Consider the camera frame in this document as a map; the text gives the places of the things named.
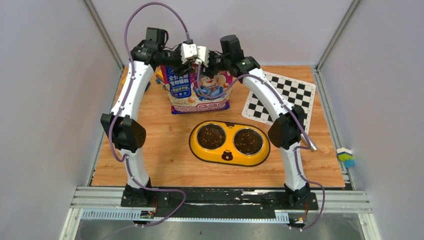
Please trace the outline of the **colourful pet food bag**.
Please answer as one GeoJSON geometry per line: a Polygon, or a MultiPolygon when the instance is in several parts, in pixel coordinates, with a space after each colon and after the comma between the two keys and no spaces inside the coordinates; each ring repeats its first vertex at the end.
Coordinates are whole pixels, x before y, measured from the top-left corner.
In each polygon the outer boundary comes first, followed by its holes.
{"type": "Polygon", "coordinates": [[[166,85],[171,105],[171,113],[191,114],[227,110],[230,108],[230,84],[233,77],[227,71],[221,71],[209,78],[197,73],[176,76],[170,66],[161,66],[160,75],[166,85]]]}

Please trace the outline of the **yellow double pet bowl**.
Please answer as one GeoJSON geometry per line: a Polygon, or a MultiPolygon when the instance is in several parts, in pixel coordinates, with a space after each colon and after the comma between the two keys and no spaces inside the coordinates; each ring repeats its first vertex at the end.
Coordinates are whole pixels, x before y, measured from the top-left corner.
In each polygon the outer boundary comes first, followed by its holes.
{"type": "Polygon", "coordinates": [[[190,133],[189,148],[192,154],[199,160],[207,163],[232,165],[240,167],[255,167],[265,162],[270,155],[271,144],[266,134],[259,128],[242,123],[227,121],[204,121],[199,123],[190,133]],[[207,125],[217,125],[225,132],[226,140],[218,149],[206,149],[197,141],[198,131],[207,125]],[[252,129],[259,133],[263,140],[262,149],[252,155],[240,153],[233,144],[235,134],[241,129],[252,129]]]}

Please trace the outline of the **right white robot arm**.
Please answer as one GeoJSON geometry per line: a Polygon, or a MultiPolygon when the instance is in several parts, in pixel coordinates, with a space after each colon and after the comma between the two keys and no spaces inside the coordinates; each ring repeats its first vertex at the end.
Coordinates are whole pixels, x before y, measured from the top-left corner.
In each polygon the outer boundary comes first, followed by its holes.
{"type": "Polygon", "coordinates": [[[251,56],[245,56],[236,35],[226,35],[220,39],[222,53],[208,55],[207,74],[228,71],[235,80],[249,88],[268,111],[272,125],[268,130],[270,142],[279,150],[282,158],[286,192],[286,204],[298,209],[310,194],[310,184],[301,166],[301,141],[306,141],[306,150],[312,148],[305,132],[304,109],[288,102],[266,78],[259,63],[251,56]]]}

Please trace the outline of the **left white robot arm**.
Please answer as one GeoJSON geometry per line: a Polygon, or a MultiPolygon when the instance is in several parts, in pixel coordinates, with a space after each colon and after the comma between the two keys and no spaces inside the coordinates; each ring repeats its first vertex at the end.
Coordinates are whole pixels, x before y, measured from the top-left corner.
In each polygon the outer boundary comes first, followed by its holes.
{"type": "Polygon", "coordinates": [[[108,137],[111,152],[118,162],[124,163],[127,183],[122,207],[147,207],[161,192],[152,188],[143,156],[146,129],[138,123],[140,104],[155,70],[159,66],[171,66],[189,73],[186,48],[194,48],[193,40],[186,33],[186,40],[175,49],[166,49],[169,38],[164,29],[149,27],[145,38],[133,48],[127,48],[129,65],[126,82],[110,110],[100,117],[100,123],[108,137]]]}

